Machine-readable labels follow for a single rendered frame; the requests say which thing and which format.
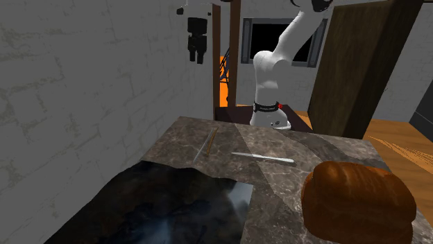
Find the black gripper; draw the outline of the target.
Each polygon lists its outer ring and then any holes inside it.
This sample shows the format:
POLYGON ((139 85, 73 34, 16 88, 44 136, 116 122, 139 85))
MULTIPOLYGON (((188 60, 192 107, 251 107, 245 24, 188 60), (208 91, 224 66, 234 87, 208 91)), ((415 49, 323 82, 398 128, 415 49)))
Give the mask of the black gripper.
POLYGON ((190 33, 188 37, 189 61, 196 61, 203 64, 204 54, 207 51, 207 19, 198 17, 187 18, 187 32, 190 33))

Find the orange and black furniture piece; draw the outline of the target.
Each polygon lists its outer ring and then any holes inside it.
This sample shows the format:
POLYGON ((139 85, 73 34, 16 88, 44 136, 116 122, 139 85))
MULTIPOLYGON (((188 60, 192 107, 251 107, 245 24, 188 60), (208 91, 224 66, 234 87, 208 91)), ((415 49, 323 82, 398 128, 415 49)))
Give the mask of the orange and black furniture piece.
POLYGON ((220 57, 220 66, 219 66, 219 86, 220 86, 220 98, 219 98, 219 106, 227 107, 228 106, 228 83, 229 83, 229 54, 230 49, 227 49, 224 56, 220 57))

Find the dark robot stand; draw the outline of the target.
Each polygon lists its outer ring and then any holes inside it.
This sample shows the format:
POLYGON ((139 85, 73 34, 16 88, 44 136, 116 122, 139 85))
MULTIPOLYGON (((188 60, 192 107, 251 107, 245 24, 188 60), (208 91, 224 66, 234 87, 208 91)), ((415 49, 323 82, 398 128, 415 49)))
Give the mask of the dark robot stand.
MULTIPOLYGON (((283 105, 282 111, 287 115, 292 130, 313 133, 313 129, 311 129, 288 105, 283 105)), ((215 108, 216 121, 249 125, 252 114, 253 106, 215 108)))

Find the grey framed window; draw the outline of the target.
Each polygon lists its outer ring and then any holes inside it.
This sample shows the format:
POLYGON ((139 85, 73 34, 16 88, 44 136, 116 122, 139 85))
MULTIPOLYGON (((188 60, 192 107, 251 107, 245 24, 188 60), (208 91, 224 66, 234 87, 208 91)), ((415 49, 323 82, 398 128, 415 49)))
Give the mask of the grey framed window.
MULTIPOLYGON (((278 44, 278 38, 294 18, 244 18, 241 42, 242 64, 252 64, 258 51, 273 51, 278 44)), ((319 53, 328 19, 323 19, 319 27, 301 46, 295 54, 294 67, 311 67, 318 64, 319 53)))

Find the brown thin stick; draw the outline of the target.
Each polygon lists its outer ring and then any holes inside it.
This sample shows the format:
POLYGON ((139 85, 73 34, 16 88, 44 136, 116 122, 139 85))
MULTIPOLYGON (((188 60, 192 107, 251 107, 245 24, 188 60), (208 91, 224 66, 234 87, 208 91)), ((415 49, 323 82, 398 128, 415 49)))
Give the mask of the brown thin stick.
POLYGON ((215 128, 215 129, 212 131, 212 134, 211 134, 211 137, 210 137, 209 143, 208 143, 208 145, 207 145, 206 156, 208 156, 208 155, 210 154, 210 150, 211 150, 211 147, 212 147, 212 144, 213 144, 213 141, 214 141, 214 138, 215 138, 215 136, 216 136, 216 133, 217 133, 218 129, 219 129, 219 128, 215 128))

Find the grey thin stick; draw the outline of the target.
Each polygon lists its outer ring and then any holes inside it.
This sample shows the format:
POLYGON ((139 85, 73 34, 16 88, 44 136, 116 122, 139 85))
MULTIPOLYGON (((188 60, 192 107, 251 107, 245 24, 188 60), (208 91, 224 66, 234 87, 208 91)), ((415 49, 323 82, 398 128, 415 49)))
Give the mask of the grey thin stick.
POLYGON ((197 160, 198 156, 202 153, 204 147, 206 147, 206 145, 209 143, 209 140, 211 139, 211 136, 214 134, 214 132, 216 132, 216 130, 217 130, 216 128, 211 129, 209 135, 207 136, 207 138, 204 141, 203 145, 201 146, 201 148, 197 152, 197 154, 196 154, 195 158, 193 159, 192 163, 194 163, 197 160))

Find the silver knife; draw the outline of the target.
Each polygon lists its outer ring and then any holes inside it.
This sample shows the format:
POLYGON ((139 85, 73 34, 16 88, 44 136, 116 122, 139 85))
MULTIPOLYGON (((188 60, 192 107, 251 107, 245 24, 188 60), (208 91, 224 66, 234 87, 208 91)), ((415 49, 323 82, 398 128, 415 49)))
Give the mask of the silver knife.
POLYGON ((260 159, 270 159, 270 160, 276 160, 276 161, 281 161, 281 162, 294 163, 294 160, 290 159, 290 158, 269 157, 269 156, 257 155, 257 154, 245 153, 245 152, 232 152, 231 154, 241 155, 241 156, 246 156, 246 157, 255 157, 255 158, 260 158, 260 159))

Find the dark glossy cooktop panel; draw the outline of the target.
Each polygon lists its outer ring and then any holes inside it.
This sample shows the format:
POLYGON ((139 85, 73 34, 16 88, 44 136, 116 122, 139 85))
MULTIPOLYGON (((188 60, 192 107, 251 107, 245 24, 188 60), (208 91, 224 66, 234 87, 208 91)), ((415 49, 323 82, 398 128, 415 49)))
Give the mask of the dark glossy cooktop panel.
POLYGON ((240 244, 253 185, 141 161, 44 244, 240 244))

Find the brown wooden door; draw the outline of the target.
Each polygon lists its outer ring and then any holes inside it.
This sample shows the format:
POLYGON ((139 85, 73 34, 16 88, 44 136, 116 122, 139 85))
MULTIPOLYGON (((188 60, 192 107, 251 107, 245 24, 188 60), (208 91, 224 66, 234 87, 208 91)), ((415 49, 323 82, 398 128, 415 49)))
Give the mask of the brown wooden door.
POLYGON ((317 134, 362 139, 423 0, 384 0, 332 11, 308 116, 317 134))

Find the brown bread loaf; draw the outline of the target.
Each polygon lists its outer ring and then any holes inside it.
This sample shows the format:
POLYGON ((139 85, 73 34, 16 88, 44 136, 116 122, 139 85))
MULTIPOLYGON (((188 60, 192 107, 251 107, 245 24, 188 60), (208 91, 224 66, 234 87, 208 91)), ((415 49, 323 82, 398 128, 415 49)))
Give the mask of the brown bread loaf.
POLYGON ((381 168, 326 161, 301 193, 304 225, 340 244, 411 244, 416 202, 405 183, 381 168))

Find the black cabinet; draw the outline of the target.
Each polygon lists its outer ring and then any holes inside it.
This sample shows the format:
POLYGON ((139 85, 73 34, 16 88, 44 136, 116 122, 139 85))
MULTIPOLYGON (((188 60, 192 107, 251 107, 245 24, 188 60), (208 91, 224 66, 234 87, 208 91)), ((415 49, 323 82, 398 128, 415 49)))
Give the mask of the black cabinet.
POLYGON ((425 137, 433 137, 433 81, 427 88, 409 123, 425 137))

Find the brown wooden door frame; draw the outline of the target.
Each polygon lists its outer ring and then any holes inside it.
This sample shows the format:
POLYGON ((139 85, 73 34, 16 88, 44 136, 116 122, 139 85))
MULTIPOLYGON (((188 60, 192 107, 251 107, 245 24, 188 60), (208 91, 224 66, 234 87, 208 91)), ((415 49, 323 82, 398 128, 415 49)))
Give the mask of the brown wooden door frame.
POLYGON ((216 0, 212 4, 212 111, 213 119, 217 118, 220 107, 220 55, 221 55, 221 6, 230 5, 230 35, 228 48, 228 107, 236 106, 237 72, 239 55, 239 27, 241 0, 216 0))

